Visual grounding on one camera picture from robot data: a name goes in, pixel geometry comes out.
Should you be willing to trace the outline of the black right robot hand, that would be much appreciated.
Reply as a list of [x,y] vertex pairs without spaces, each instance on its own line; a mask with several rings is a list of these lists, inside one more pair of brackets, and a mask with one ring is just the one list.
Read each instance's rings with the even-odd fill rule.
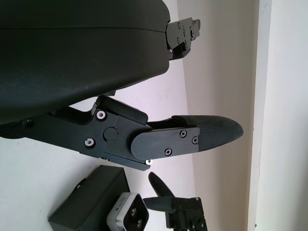
[[167,185],[153,172],[148,176],[156,197],[144,198],[149,210],[164,212],[166,227],[174,231],[206,231],[202,200],[199,197],[175,197]]

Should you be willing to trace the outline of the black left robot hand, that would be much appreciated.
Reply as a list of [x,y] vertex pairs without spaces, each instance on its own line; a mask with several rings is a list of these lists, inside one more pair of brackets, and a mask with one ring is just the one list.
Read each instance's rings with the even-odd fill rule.
[[165,73],[200,35],[198,19],[171,22],[161,0],[3,0],[0,135],[29,138],[141,171],[154,159],[240,138],[236,121],[175,115],[150,122],[113,99]]

